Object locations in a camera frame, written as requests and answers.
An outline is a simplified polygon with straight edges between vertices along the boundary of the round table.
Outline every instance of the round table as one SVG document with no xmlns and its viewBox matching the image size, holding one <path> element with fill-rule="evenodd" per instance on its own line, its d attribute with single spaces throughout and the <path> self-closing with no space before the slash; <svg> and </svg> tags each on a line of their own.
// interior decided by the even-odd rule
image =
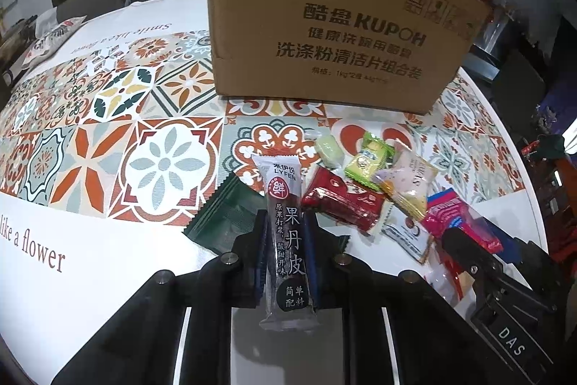
<svg viewBox="0 0 577 385">
<path fill-rule="evenodd" d="M 49 383 L 156 270 L 199 269 L 213 254 L 183 227 L 230 172 L 262 190 L 253 153 L 291 149 L 306 176 L 319 162 L 309 129 L 332 133 L 349 159 L 365 131 L 400 139 L 439 170 L 434 192 L 452 186 L 502 229 L 546 249 L 520 157 L 464 70 L 425 116 L 225 100 L 214 87 L 206 0 L 136 3 L 83 26 L 25 77 L 0 114 L 0 207 L 12 230 L 0 240 L 1 295 L 9 299 L 0 334 L 24 370 Z M 385 236 L 368 240 L 325 217 L 321 225 L 350 234 L 347 251 L 376 271 L 430 270 Z M 233 341 L 239 334 L 233 325 Z M 48 360 L 34 358 L 47 350 Z M 233 376 L 263 363 L 241 356 Z"/>
</svg>

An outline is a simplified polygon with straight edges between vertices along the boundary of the cardboard box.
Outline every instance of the cardboard box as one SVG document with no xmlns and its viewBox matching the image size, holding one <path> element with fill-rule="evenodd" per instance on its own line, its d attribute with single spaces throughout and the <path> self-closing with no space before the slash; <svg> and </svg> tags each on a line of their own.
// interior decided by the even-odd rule
<svg viewBox="0 0 577 385">
<path fill-rule="evenodd" d="M 480 0 L 208 0 L 216 91 L 424 114 L 488 13 Z"/>
</svg>

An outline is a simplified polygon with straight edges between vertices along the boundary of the patterned tablecloth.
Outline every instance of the patterned tablecloth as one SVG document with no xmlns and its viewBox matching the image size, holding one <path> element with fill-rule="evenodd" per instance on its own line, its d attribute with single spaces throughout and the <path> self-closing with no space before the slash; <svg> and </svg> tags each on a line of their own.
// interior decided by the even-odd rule
<svg viewBox="0 0 577 385">
<path fill-rule="evenodd" d="M 457 77 L 425 116 L 356 106 L 217 96 L 207 31 L 139 39 L 76 57 L 14 90 L 0 114 L 0 191 L 96 218 L 183 227 L 229 172 L 262 189 L 252 153 L 319 161 L 308 129 L 348 157 L 365 130 L 431 162 L 435 190 L 467 202 L 524 188 L 510 150 Z"/>
</svg>

